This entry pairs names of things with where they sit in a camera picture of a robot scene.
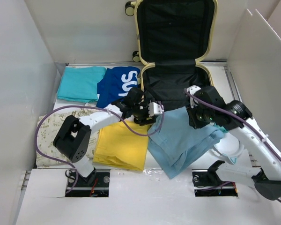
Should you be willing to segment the light blue shirt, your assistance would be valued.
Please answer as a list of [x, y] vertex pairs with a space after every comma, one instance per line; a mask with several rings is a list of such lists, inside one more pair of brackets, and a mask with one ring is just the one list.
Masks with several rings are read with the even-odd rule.
[[169, 179], [179, 175], [224, 137], [219, 128], [211, 125], [200, 129], [191, 127], [184, 107], [157, 117], [148, 133], [148, 151]]

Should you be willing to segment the yellow shirt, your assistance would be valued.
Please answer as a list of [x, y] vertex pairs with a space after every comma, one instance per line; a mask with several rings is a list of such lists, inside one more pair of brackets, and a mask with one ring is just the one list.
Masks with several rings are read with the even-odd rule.
[[140, 126], [132, 121], [129, 127], [143, 136], [131, 132], [123, 122], [104, 127], [99, 132], [93, 162], [128, 170], [142, 171], [145, 166], [150, 126]]

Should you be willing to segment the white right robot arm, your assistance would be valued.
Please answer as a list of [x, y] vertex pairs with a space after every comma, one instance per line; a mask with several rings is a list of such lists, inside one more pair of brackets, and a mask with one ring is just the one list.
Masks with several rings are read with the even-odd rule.
[[211, 123], [224, 127], [259, 162], [259, 168], [231, 165], [223, 160], [207, 170], [211, 184], [235, 182], [258, 191], [268, 200], [281, 197], [281, 152], [258, 126], [252, 112], [244, 103], [233, 100], [226, 103], [214, 86], [200, 88], [193, 85], [184, 90], [189, 97], [186, 110], [189, 125], [195, 129]]

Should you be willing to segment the cream printed zip jacket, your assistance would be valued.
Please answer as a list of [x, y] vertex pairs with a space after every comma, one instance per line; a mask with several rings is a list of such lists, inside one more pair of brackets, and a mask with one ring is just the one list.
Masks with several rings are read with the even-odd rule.
[[[64, 161], [69, 162], [68, 159], [64, 155], [62, 155], [54, 146], [53, 140], [57, 135], [61, 125], [63, 124], [64, 120], [67, 116], [73, 115], [77, 118], [82, 116], [91, 115], [98, 110], [94, 109], [82, 109], [82, 108], [67, 108], [60, 111], [55, 112], [54, 114], [50, 115], [45, 121], [42, 123], [38, 135], [37, 135], [37, 145], [39, 150], [50, 157], [61, 159]], [[90, 136], [89, 144], [86, 152], [86, 156], [88, 159], [92, 159], [95, 153], [95, 148], [97, 145], [97, 141], [99, 138], [99, 131], [95, 132], [93, 135]], [[48, 159], [46, 157], [41, 156], [39, 153], [36, 153], [36, 165], [37, 167], [49, 167], [49, 166], [56, 166], [61, 165], [61, 162]]]

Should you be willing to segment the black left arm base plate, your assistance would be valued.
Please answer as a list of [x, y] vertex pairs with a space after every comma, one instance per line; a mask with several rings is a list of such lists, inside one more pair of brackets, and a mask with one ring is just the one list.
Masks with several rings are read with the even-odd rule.
[[65, 197], [109, 197], [110, 170], [97, 170], [95, 179], [91, 184], [88, 184], [79, 176], [74, 187], [75, 172], [73, 170], [66, 170], [65, 176], [67, 177]]

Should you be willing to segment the turquoise shirt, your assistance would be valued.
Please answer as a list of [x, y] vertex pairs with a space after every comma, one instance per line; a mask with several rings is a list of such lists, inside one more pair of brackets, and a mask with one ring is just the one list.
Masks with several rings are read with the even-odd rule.
[[105, 73], [104, 67], [66, 67], [61, 77], [57, 99], [81, 103], [97, 101], [97, 84]]

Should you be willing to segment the royal blue printed shirt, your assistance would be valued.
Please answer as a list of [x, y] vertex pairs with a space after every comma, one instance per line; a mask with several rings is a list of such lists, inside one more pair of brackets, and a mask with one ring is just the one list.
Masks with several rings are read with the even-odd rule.
[[108, 68], [103, 79], [97, 84], [99, 98], [96, 106], [105, 108], [108, 104], [125, 97], [131, 88], [138, 86], [140, 69], [136, 67]]

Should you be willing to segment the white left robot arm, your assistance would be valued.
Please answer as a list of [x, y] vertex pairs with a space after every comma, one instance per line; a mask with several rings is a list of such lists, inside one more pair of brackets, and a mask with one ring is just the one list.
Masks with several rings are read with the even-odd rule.
[[77, 170], [79, 181], [90, 186], [96, 179], [96, 169], [86, 156], [91, 137], [98, 134], [95, 163], [140, 171], [147, 154], [147, 132], [160, 114], [157, 103], [144, 100], [143, 91], [132, 88], [125, 97], [95, 108], [90, 115], [67, 116], [53, 145]]

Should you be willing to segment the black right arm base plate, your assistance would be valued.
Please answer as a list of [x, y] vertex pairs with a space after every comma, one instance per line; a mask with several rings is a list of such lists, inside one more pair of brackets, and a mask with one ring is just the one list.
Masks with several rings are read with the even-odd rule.
[[221, 181], [207, 170], [193, 170], [192, 182], [196, 197], [238, 197], [235, 183]]

